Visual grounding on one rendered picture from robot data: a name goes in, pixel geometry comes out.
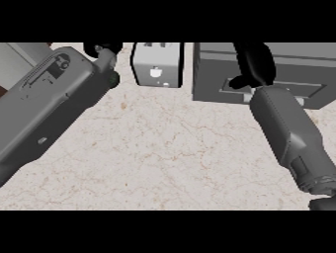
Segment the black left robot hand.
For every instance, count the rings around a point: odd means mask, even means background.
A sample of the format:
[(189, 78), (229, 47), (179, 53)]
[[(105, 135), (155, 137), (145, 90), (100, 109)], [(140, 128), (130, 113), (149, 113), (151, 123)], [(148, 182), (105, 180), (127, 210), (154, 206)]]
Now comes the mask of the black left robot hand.
[(106, 50), (112, 56), (115, 56), (123, 49), (123, 44), (120, 42), (86, 42), (83, 44), (84, 53), (97, 58), (100, 56), (100, 52)]

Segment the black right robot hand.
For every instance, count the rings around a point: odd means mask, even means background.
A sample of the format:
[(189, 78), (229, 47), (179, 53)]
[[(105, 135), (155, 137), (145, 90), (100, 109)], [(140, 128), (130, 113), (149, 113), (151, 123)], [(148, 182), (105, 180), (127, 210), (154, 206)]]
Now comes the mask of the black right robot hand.
[(234, 47), (241, 74), (229, 81), (229, 86), (235, 90), (245, 86), (272, 86), (276, 66), (269, 47), (262, 42), (235, 42)]

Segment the dark grey appliance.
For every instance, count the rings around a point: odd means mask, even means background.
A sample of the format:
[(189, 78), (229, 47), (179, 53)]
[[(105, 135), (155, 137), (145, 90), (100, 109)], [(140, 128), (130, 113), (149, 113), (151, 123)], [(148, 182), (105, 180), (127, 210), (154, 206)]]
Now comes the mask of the dark grey appliance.
[[(285, 88), (304, 109), (319, 110), (336, 100), (336, 42), (268, 42), (275, 65), (275, 85)], [(192, 100), (247, 104), (250, 87), (234, 90), (241, 74), (229, 42), (197, 42), (192, 50)]]

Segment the silver toaster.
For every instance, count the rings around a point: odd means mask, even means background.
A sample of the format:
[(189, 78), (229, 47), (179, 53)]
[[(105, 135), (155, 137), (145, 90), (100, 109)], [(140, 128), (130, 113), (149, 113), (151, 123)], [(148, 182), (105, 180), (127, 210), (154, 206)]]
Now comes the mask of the silver toaster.
[(182, 85), (183, 43), (136, 42), (130, 66), (139, 86), (179, 88)]

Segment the pale grey cabinet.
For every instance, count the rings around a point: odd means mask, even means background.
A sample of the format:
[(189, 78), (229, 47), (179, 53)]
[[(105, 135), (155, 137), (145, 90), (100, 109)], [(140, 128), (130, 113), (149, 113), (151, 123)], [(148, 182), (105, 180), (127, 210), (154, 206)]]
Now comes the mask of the pale grey cabinet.
[(44, 42), (0, 42), (0, 86), (6, 90), (50, 53)]

